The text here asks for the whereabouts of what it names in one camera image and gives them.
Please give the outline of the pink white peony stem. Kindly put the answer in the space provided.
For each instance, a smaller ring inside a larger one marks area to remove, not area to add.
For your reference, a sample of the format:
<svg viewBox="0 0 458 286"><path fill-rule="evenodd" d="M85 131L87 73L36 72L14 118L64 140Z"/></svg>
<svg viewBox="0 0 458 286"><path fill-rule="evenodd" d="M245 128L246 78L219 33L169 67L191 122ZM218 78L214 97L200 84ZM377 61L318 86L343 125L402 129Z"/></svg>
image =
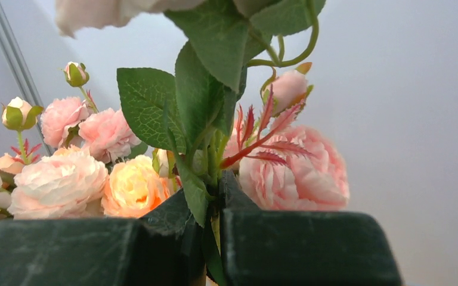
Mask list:
<svg viewBox="0 0 458 286"><path fill-rule="evenodd" d="M175 285L219 283L222 178L239 165L242 189L268 210L334 211L349 200L343 158L317 131L294 128L324 1L57 1L63 36L163 14L187 42L174 74L119 68L124 116L139 139L166 151L190 215L187 265Z"/></svg>

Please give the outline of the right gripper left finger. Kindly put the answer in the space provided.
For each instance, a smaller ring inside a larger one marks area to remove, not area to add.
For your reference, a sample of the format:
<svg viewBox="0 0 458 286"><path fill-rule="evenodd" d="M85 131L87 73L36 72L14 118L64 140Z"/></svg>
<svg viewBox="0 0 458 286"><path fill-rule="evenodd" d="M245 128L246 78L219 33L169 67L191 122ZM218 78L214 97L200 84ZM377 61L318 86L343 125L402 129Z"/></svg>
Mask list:
<svg viewBox="0 0 458 286"><path fill-rule="evenodd" d="M204 285L182 191L139 219L0 221L0 285Z"/></svg>

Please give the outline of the pale pink rose stem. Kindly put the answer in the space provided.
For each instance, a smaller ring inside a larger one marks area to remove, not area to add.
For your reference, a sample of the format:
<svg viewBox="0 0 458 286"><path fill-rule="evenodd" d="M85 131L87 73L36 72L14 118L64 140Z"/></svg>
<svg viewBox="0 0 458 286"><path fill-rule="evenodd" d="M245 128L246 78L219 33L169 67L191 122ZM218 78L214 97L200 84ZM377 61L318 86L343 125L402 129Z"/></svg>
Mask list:
<svg viewBox="0 0 458 286"><path fill-rule="evenodd" d="M16 175L0 170L0 220L102 217L108 177L103 162L76 148L43 157Z"/></svg>

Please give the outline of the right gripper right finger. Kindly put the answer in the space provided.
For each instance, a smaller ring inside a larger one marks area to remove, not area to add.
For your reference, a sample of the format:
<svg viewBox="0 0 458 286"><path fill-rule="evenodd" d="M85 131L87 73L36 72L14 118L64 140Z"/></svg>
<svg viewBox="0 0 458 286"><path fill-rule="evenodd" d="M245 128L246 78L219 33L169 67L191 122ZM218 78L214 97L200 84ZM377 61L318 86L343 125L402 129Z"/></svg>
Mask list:
<svg viewBox="0 0 458 286"><path fill-rule="evenodd" d="M402 285L377 220L357 212L260 209L223 173L221 256L229 285Z"/></svg>

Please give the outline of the pink rose flower stem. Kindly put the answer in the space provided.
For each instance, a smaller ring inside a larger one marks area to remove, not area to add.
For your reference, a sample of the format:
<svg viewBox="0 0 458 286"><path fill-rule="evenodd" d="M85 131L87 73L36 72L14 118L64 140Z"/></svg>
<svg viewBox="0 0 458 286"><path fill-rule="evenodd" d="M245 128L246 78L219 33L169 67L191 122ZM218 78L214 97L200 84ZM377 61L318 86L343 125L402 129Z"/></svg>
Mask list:
<svg viewBox="0 0 458 286"><path fill-rule="evenodd" d="M69 62L63 70L67 84L83 97L55 99L41 114L44 142L59 151L88 150L105 164L143 155L148 146L133 133L122 110L100 111L85 85L89 73L82 63Z"/></svg>

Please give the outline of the peach rose flower stem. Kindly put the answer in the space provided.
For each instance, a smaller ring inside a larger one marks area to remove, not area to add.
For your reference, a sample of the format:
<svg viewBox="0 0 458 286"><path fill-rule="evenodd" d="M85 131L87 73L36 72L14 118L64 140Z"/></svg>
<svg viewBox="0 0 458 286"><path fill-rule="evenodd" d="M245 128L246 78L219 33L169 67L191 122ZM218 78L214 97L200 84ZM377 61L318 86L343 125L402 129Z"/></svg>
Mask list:
<svg viewBox="0 0 458 286"><path fill-rule="evenodd" d="M0 170L12 174L37 162L42 144L30 142L26 135L37 126L44 108L15 97L2 106L0 127Z"/></svg>

